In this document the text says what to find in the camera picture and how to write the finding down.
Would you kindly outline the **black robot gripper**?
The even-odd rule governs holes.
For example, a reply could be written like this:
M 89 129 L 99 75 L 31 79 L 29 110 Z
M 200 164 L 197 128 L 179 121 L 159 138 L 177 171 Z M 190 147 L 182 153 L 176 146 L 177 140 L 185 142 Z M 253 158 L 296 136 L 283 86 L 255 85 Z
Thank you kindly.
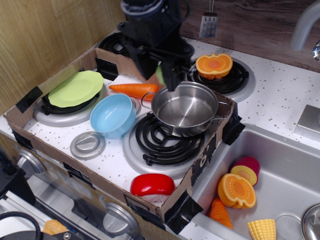
M 182 23 L 191 13 L 190 4 L 179 0 L 122 0 L 126 21 L 118 24 L 123 44 L 141 75 L 149 80 L 159 63 L 169 92 L 174 92 L 190 73 L 191 45 L 180 36 Z

